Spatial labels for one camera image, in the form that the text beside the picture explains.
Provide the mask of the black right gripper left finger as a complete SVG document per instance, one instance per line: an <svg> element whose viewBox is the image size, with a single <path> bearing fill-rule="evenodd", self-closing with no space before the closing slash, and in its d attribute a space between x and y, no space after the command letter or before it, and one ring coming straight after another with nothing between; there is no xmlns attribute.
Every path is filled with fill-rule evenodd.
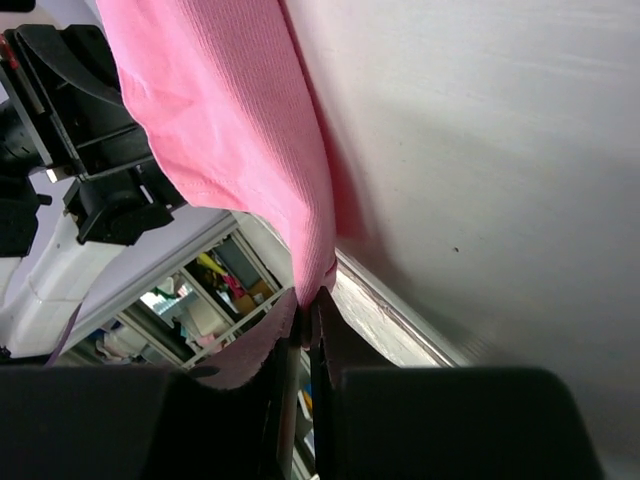
<svg viewBox="0 0 640 480"><path fill-rule="evenodd" d="M5 479L286 479L297 313L283 294L197 366L5 366Z"/></svg>

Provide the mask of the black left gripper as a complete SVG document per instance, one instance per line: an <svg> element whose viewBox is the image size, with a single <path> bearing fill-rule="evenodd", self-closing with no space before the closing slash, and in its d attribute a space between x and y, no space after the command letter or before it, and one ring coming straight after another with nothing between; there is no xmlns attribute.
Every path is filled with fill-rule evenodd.
<svg viewBox="0 0 640 480"><path fill-rule="evenodd" d="M133 245L172 222L183 197L124 106L115 62L94 25L21 25L1 36L1 242L32 244L51 198L30 177L73 184L65 210L80 243Z"/></svg>

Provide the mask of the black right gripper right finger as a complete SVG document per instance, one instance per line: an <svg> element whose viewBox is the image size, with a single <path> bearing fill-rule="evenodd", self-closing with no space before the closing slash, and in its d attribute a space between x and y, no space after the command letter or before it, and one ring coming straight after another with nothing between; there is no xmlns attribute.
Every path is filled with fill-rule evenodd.
<svg viewBox="0 0 640 480"><path fill-rule="evenodd" d="M600 479L567 386L521 367L399 367L327 290L310 309L315 466L323 479Z"/></svg>

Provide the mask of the light pink t-shirt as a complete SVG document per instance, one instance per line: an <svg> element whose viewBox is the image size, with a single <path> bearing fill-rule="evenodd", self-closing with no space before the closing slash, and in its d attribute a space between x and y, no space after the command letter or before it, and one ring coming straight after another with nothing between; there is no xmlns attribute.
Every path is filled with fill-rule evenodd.
<svg viewBox="0 0 640 480"><path fill-rule="evenodd" d="M362 227L278 1L101 1L124 104L195 207L267 220L289 248L298 302L334 285L336 242Z"/></svg>

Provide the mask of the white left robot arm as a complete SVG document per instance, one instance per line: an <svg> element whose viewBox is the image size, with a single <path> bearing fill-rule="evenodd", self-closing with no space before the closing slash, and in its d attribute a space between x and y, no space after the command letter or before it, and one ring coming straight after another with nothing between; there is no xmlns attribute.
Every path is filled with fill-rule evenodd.
<svg viewBox="0 0 640 480"><path fill-rule="evenodd" d="M116 65L94 25L24 24L1 36L1 281L29 255L38 210L32 182L69 182L47 245L1 303L1 361L45 364L70 334L91 285L125 248L168 225L183 197L127 111Z"/></svg>

